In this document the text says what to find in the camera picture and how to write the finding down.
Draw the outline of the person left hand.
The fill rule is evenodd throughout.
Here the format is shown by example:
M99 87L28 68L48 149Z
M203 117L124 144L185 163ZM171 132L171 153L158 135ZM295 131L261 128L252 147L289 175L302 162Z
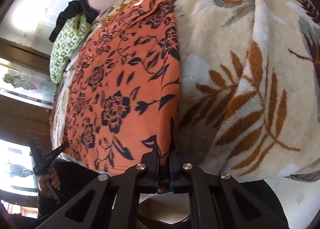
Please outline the person left hand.
M60 179L52 167L48 174L42 174L38 180L39 192L47 197L56 198L56 190L60 188Z

